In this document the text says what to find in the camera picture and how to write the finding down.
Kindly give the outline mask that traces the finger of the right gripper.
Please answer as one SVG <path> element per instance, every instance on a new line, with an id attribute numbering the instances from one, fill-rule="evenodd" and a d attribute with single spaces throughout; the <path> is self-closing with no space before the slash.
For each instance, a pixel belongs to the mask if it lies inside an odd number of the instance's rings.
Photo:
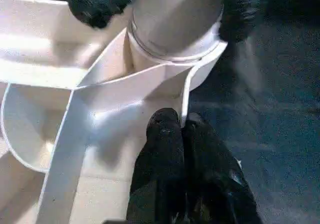
<path id="1" fill-rule="evenodd" d="M 134 0 L 68 0 L 71 13 L 92 28 L 105 28 L 111 19 L 121 15 Z"/>
<path id="2" fill-rule="evenodd" d="M 223 0 L 223 7 L 219 37 L 225 42 L 238 43 L 266 16 L 318 18 L 320 0 Z"/>

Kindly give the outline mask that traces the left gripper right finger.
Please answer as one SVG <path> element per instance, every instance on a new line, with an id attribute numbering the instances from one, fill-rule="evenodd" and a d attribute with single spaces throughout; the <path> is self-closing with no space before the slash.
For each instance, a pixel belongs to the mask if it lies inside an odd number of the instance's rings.
<path id="1" fill-rule="evenodd" d="M 214 128 L 191 113 L 182 129 L 188 200 L 200 223 L 261 223 L 239 161 Z"/>

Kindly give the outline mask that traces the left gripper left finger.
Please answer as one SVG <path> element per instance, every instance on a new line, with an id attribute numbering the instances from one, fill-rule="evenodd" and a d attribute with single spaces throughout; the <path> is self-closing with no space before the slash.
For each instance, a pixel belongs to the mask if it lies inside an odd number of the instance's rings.
<path id="1" fill-rule="evenodd" d="M 157 110 L 135 164 L 126 219 L 129 223 L 183 223 L 187 215 L 184 145 L 173 108 Z"/>

